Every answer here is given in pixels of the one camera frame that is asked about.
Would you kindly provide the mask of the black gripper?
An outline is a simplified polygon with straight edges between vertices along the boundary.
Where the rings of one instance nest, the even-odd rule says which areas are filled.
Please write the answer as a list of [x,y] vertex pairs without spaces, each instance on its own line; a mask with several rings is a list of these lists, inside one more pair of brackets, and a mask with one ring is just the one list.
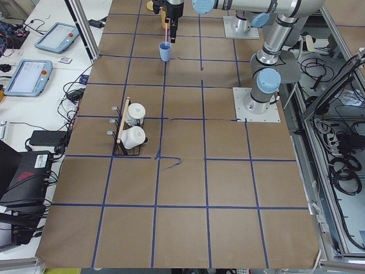
[[170,42],[175,43],[179,18],[183,16],[184,0],[153,0],[153,12],[158,14],[160,7],[166,9],[167,18],[170,18]]

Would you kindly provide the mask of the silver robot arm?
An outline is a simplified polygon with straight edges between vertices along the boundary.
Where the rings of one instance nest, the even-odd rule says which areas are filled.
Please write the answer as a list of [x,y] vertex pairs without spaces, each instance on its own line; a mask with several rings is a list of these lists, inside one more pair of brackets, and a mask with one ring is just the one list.
[[236,10],[236,17],[231,23],[231,27],[238,33],[248,32],[252,27],[260,28],[264,26],[270,18],[267,13]]
[[287,38],[297,21],[308,17],[323,5],[324,1],[192,1],[192,7],[198,14],[207,14],[213,9],[248,12],[248,21],[260,20],[275,14],[262,48],[253,54],[250,61],[253,87],[249,95],[243,99],[244,107],[252,114],[266,112],[271,97],[281,84],[281,75],[275,69]]

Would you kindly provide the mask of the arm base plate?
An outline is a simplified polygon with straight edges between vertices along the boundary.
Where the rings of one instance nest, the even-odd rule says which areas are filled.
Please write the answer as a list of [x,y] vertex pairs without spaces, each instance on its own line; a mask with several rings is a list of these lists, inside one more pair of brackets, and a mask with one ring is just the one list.
[[269,102],[258,103],[251,97],[251,88],[234,87],[233,98],[238,122],[280,123],[275,96]]
[[258,29],[246,20],[237,17],[223,17],[225,37],[231,39],[259,39]]

